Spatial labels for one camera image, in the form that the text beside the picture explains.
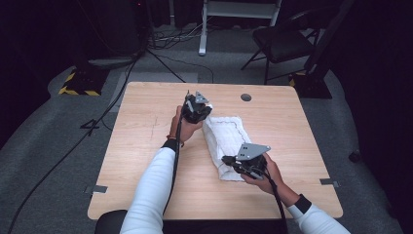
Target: black cuff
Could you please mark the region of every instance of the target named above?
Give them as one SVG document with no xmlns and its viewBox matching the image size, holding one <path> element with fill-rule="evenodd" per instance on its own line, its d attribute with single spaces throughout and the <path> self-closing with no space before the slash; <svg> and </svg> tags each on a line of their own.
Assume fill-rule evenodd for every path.
<svg viewBox="0 0 413 234">
<path fill-rule="evenodd" d="M 165 141 L 164 145 L 162 145 L 161 148 L 169 148 L 173 150 L 173 152 L 176 152 L 176 139 L 174 138 L 169 138 L 167 141 Z"/>
<path fill-rule="evenodd" d="M 300 194 L 300 199 L 294 204 L 302 214 L 305 214 L 306 211 L 311 207 L 311 202 L 304 197 L 303 194 Z"/>
</svg>

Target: person's right hand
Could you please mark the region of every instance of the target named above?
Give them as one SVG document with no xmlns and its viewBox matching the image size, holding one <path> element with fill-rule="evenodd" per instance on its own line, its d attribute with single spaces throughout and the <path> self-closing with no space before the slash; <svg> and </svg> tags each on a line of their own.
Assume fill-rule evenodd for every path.
<svg viewBox="0 0 413 234">
<path fill-rule="evenodd" d="M 267 170 L 270 174 L 271 179 L 276 183 L 277 186 L 283 184 L 282 174 L 277 166 L 267 153 L 263 153 L 265 160 L 267 161 Z M 264 192 L 274 195 L 273 188 L 271 187 L 270 181 L 264 177 L 264 179 L 253 179 L 247 175 L 241 174 L 241 178 L 245 180 L 246 183 L 257 185 Z"/>
<path fill-rule="evenodd" d="M 276 162 L 274 162 L 268 154 L 264 153 L 263 155 L 267 161 L 267 170 L 270 174 L 270 178 L 277 185 L 277 192 L 279 193 L 282 202 L 287 207 L 294 205 L 298 199 L 300 199 L 300 196 L 282 181 L 282 174 L 280 173 L 280 169 Z M 247 175 L 241 175 L 241 177 L 246 183 L 257 185 L 264 192 L 274 195 L 273 187 L 266 177 L 264 177 L 264 179 L 253 179 Z"/>
</svg>

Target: crumpled white towel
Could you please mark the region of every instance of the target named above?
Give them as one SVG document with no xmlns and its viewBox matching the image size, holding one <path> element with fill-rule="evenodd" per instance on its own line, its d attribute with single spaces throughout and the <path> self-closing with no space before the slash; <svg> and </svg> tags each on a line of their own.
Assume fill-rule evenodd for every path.
<svg viewBox="0 0 413 234">
<path fill-rule="evenodd" d="M 204 136 L 213 164 L 222 180 L 244 181 L 232 167 L 226 166 L 222 156 L 236 156 L 241 145 L 251 143 L 240 117 L 207 117 L 203 124 Z"/>
</svg>

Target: gray carpet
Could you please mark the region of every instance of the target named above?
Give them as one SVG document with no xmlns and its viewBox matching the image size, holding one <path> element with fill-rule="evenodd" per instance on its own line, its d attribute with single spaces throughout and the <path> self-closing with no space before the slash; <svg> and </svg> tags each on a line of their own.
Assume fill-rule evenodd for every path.
<svg viewBox="0 0 413 234">
<path fill-rule="evenodd" d="M 263 83 L 264 61 L 240 71 L 256 50 L 250 31 L 210 33 L 205 57 L 198 56 L 198 46 L 199 38 L 195 38 L 154 53 L 206 66 L 213 71 L 214 83 Z M 212 74 L 205 68 L 162 60 L 175 72 L 198 74 L 199 83 L 212 82 Z M 271 73 L 283 74 L 298 68 L 303 60 L 273 66 Z M 30 189 L 86 132 L 79 127 L 103 113 L 125 68 L 110 72 L 101 97 L 58 95 L 70 70 L 71 67 L 62 71 L 51 82 L 51 99 L 18 128 L 0 151 L 0 233 L 7 233 L 14 213 Z M 132 72 L 168 71 L 146 54 Z M 357 149 L 352 114 L 334 74 L 329 72 L 325 81 L 333 99 L 301 101 L 331 178 L 341 184 L 336 191 L 344 215 L 338 220 L 352 233 L 402 233 L 398 222 L 387 214 L 386 196 L 372 174 L 362 163 L 348 160 L 348 155 Z M 281 78 L 270 85 L 287 85 L 287 81 Z M 103 120 L 113 128 L 116 117 L 116 112 L 110 112 Z M 94 233 L 95 221 L 87 217 L 91 195 L 84 193 L 84 189 L 94 185 L 111 136 L 110 130 L 102 124 L 98 126 L 30 197 L 13 233 Z M 292 220 L 288 227 L 290 233 L 300 233 Z"/>
</svg>

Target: white sleeve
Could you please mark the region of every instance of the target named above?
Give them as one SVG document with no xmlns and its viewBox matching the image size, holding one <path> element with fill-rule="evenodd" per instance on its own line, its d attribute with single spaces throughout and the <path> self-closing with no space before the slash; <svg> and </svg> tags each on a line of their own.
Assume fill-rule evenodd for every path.
<svg viewBox="0 0 413 234">
<path fill-rule="evenodd" d="M 340 222 L 313 204 L 304 214 L 295 205 L 287 209 L 305 234 L 350 233 Z"/>
<path fill-rule="evenodd" d="M 172 184 L 174 158 L 175 152 L 170 148 L 158 150 L 140 178 L 121 233 L 163 233 L 163 212 Z"/>
</svg>

